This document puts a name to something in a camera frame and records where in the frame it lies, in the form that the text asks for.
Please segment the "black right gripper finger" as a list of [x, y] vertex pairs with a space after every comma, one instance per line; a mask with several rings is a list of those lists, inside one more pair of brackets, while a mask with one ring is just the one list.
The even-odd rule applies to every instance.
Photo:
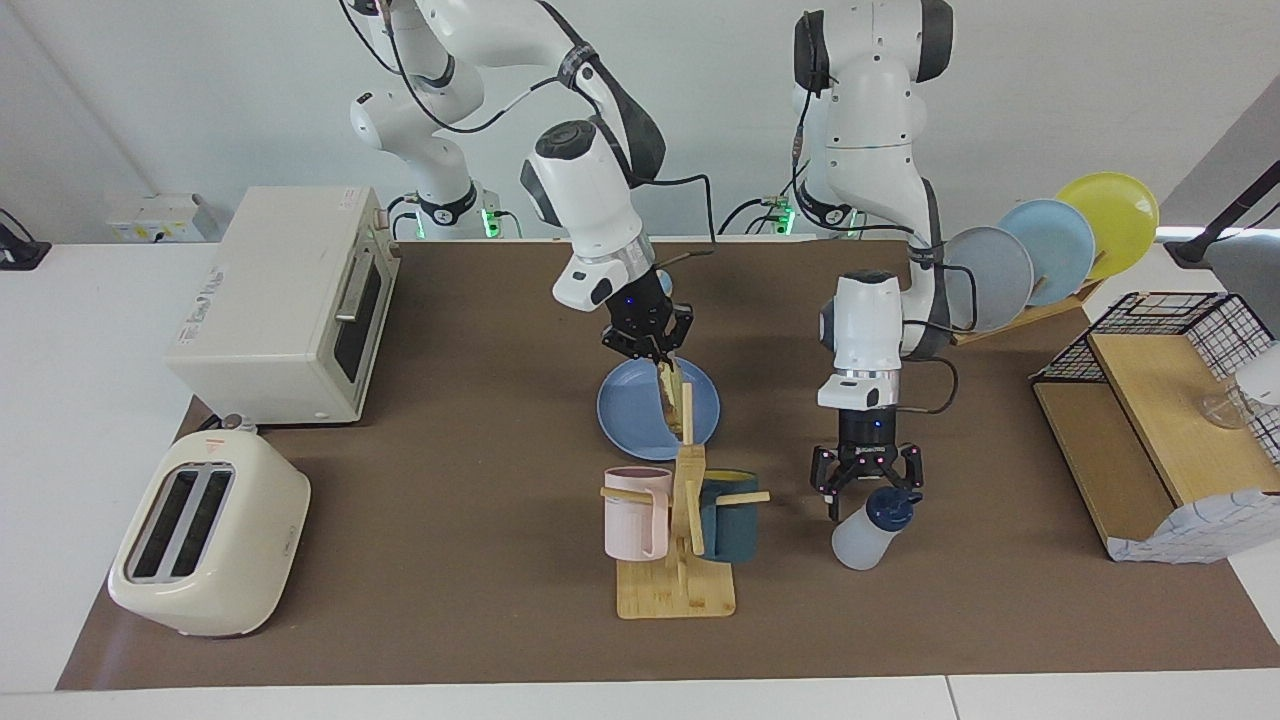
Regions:
[[628, 334], [620, 328], [605, 328], [602, 332], [602, 343], [630, 359], [645, 359], [657, 361], [657, 345], [654, 334]]
[[669, 320], [660, 331], [660, 361], [673, 363], [672, 354], [678, 350], [686, 340], [694, 322], [691, 307], [673, 307]]

